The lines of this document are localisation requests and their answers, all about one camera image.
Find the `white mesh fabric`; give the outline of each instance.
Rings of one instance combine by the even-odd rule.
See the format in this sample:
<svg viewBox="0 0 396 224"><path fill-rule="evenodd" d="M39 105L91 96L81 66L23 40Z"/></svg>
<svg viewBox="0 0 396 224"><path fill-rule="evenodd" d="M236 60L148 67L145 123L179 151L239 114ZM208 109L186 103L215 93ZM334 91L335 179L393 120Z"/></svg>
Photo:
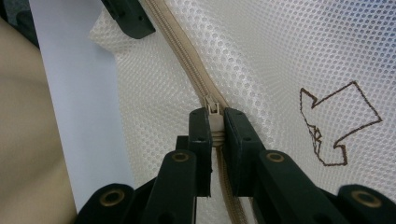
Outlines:
<svg viewBox="0 0 396 224"><path fill-rule="evenodd" d="M394 1L166 4L267 148L333 193L359 183L396 200Z"/></svg>
<svg viewBox="0 0 396 224"><path fill-rule="evenodd" d="M247 113L267 148L290 154L332 193L359 183L396 200L394 2L165 2L229 105ZM159 31L132 40L103 13L92 38L116 55L139 186L187 133L198 98ZM220 219L220 193L212 195L220 205L198 202L212 214L198 214L198 222L228 223Z"/></svg>
<svg viewBox="0 0 396 224"><path fill-rule="evenodd" d="M104 10L90 38L116 57L123 131L140 187L158 174L177 136L188 134L189 114L201 107L199 99L160 32L133 40ZM212 167L212 198L198 198L197 223L228 223L216 160Z"/></svg>

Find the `zipper slider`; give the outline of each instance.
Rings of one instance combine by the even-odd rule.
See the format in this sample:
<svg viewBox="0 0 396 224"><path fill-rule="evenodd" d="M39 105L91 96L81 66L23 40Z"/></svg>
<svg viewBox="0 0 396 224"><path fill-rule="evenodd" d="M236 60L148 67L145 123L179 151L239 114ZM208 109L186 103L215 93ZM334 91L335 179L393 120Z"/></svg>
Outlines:
<svg viewBox="0 0 396 224"><path fill-rule="evenodd" d="M220 147L225 141L224 117L220 114L219 102L211 95L205 96L213 147Z"/></svg>

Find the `beige zipper tape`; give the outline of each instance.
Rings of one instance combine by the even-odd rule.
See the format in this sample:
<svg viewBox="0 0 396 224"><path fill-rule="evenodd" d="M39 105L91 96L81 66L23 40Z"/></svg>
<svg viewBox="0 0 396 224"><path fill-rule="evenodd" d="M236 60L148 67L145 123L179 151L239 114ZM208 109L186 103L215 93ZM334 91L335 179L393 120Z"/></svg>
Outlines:
<svg viewBox="0 0 396 224"><path fill-rule="evenodd" d="M165 2L163 0L144 0L143 6L145 9L149 9L149 15L156 21L156 24L176 54L192 86L198 93L201 104L205 106L205 96L212 95L219 102L221 109L228 107L224 97L206 72L195 47L181 29Z"/></svg>
<svg viewBox="0 0 396 224"><path fill-rule="evenodd" d="M228 104L206 72L195 47L181 29L165 2L163 0L142 1L143 7L148 9L148 14L155 20L155 23L159 26L163 36L186 71L192 86L200 98L201 104L208 109L214 147L216 147L218 152L220 185L224 202L232 223L246 224L248 222L245 212L239 199L233 196L225 161L220 152L220 146L225 138L222 112L225 107L228 107Z"/></svg>

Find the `brass grommet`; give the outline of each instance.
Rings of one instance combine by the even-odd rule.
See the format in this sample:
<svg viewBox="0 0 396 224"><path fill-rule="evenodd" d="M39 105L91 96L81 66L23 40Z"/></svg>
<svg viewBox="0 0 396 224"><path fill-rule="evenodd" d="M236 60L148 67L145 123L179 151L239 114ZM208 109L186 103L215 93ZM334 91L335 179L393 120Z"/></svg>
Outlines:
<svg viewBox="0 0 396 224"><path fill-rule="evenodd" d="M100 204L104 207L114 206L125 198L122 189L110 189L100 197Z"/></svg>
<svg viewBox="0 0 396 224"><path fill-rule="evenodd" d="M266 157L269 161L274 161L274 162L282 162L285 160L285 158L282 155L275 152L268 153Z"/></svg>
<svg viewBox="0 0 396 224"><path fill-rule="evenodd" d="M364 190L353 190L351 195L356 202L364 204L367 207L377 208L382 205L381 200Z"/></svg>
<svg viewBox="0 0 396 224"><path fill-rule="evenodd" d="M183 152L178 152L172 155L172 159L174 161L187 161L189 159L189 155Z"/></svg>

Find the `arrow outline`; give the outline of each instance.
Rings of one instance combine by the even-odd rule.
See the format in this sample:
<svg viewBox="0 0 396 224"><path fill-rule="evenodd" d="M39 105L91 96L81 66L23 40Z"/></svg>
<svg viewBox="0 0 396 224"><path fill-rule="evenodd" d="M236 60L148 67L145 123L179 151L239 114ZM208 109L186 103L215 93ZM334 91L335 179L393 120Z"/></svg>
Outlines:
<svg viewBox="0 0 396 224"><path fill-rule="evenodd" d="M357 90L358 90L359 93L361 94L361 97L363 97L364 102L374 111L374 114L375 114L375 116L377 117L377 120L372 121L372 122L367 123L367 124L364 124L364 125L361 125L359 128L354 129L354 130L352 130L351 132L349 132L349 133L347 133L347 134L341 136L339 139L337 139L337 140L334 142L334 145L332 146L332 148L333 148L333 149L337 149L338 147L341 148L344 162L340 162L340 163L326 163L326 162L319 156L320 147L321 147L321 140L319 140L319 138L316 138L316 136L315 136L315 135L311 132L311 130L309 129L309 127L312 127L312 128L314 128L314 129L316 129L317 126L312 125L312 124L309 124L308 121L307 121L307 119L306 119L306 117L305 117L305 115L304 115L304 113L303 113L303 93L305 93L307 96L309 96L309 97L313 100L312 105L311 105L311 109L314 109L317 105L320 105L320 104L323 103L324 101L328 100L329 98L331 98L331 97L334 96L335 94L339 93L340 91L343 91L344 89L348 88L348 87L351 86L351 85L354 85L354 86L357 88ZM381 119L381 117L379 116L378 112L377 112L377 111L375 110L375 108L370 104L370 102L368 101L367 97L364 95L364 92L361 90L361 87L358 85L357 81L351 81L351 82L349 82L345 87L343 87L343 88L339 89L338 91L335 91L335 92L333 92L332 94L330 94L330 95L324 97L324 98L321 99L320 101L318 101L318 97L314 96L311 92L307 91L307 90L304 89L304 88L301 88L301 89L300 89L300 112L301 112L301 114L303 115L305 124L306 124L306 126L307 126L307 128L308 128L308 131L309 131L309 133L311 134L311 137L313 138L313 139L312 139L312 144L313 144L313 147L314 147L314 153L317 155L318 159L321 161L321 163L322 163L324 166L341 166L341 165L342 165L342 166L346 166L346 165L348 164L348 160L347 160L347 148L346 148L345 145L341 145L340 142L341 142L342 140L346 139L347 137L349 137L350 135L352 135L353 133L359 131L359 130L362 130L362 129L367 128L367 127L369 127L369 126L371 126L371 125L373 125L373 124L376 124L376 123L379 123L379 122L383 121L383 120ZM316 150L315 141L318 141L318 150Z"/></svg>

